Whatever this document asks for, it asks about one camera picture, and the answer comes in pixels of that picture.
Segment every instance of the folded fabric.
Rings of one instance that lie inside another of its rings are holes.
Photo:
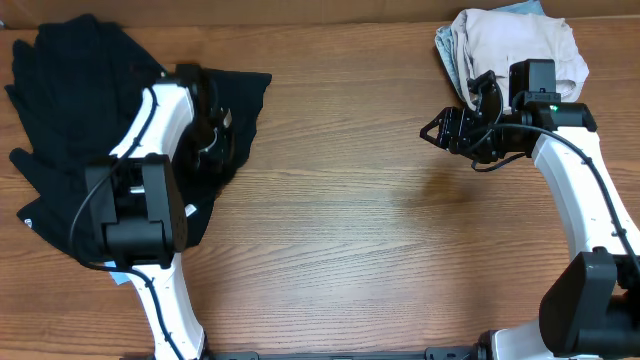
[[[509,104],[509,66],[526,59],[552,59],[556,64],[556,92],[562,101],[578,99],[589,69],[578,53],[573,30],[564,19],[478,9],[462,11],[451,25],[458,77],[476,78],[493,70]],[[462,96],[475,109],[469,89]]]
[[[539,0],[529,0],[513,5],[507,5],[497,9],[493,9],[491,11],[501,11],[524,15],[544,15],[544,11],[542,10],[542,5],[540,5]],[[440,58],[442,59],[442,65],[444,65],[444,68],[449,75],[449,80],[451,80],[451,84],[455,88],[456,93],[458,93],[460,99],[464,100],[464,97],[462,97],[462,87],[466,87],[467,84],[466,82],[464,84],[461,84],[460,78],[458,77],[455,52],[453,51],[453,33],[451,32],[450,25],[442,26],[436,31],[435,42],[438,53],[440,53]]]
[[[9,158],[40,194],[17,215],[69,254],[71,222],[87,194],[84,167],[120,142],[138,112],[143,88],[164,69],[118,26],[91,15],[41,25],[35,45],[18,40],[13,55],[15,81],[5,89],[33,152],[14,149]],[[215,194],[246,162],[271,81],[269,74],[207,71],[218,85],[220,105],[231,110],[235,154],[215,179],[175,173],[185,205],[196,207],[187,220],[187,246],[200,242]],[[79,218],[75,236],[83,258],[109,260],[93,241],[88,211]]]

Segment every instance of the crumpled black cloth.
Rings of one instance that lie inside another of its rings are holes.
[[[100,23],[92,15],[38,30],[33,47],[14,43],[15,80],[5,86],[33,147],[32,153],[14,149],[9,158],[40,194],[17,215],[70,254],[69,228],[87,194],[85,166],[120,142],[142,103],[143,88],[164,69],[116,24]],[[235,155],[216,176],[175,173],[185,205],[198,208],[188,218],[189,247],[204,235],[215,194],[249,157],[271,82],[270,74],[206,71],[217,84],[220,105],[231,110]],[[79,219],[75,239],[84,259],[109,259],[93,240],[88,209]]]

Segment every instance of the wooden surface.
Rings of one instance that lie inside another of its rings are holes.
[[[451,21],[468,8],[523,0],[0,0],[0,19],[30,29],[92,13],[127,27]],[[552,17],[640,15],[638,0],[541,0]]]
[[[640,20],[574,20],[591,70],[581,100],[640,220]],[[472,343],[537,314],[568,264],[560,218],[528,159],[474,173],[418,137],[457,104],[441,24],[132,29],[160,62],[273,74],[251,158],[185,255],[217,351],[422,350]],[[0,32],[0,80],[12,81]],[[22,224],[29,148],[0,96],[0,359],[117,359],[153,350],[137,295]]]

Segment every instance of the crumpled white cloth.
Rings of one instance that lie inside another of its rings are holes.
[[[466,79],[493,70],[504,107],[509,107],[509,66],[526,59],[553,59],[556,92],[563,102],[580,96],[589,68],[564,19],[534,14],[520,15],[478,9],[462,11],[451,24],[462,96],[475,109]]]

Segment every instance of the tabletop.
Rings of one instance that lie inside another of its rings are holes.
[[[590,74],[608,170],[640,219],[640,19],[569,20]],[[492,173],[419,138],[460,105],[433,38],[442,23],[140,28],[159,62],[273,74],[251,157],[184,256],[216,351],[424,350],[537,316],[569,263],[530,159]],[[0,32],[0,80],[11,44]],[[82,268],[15,216],[37,197],[8,159],[30,148],[0,96],[0,359],[151,353],[130,285]]]

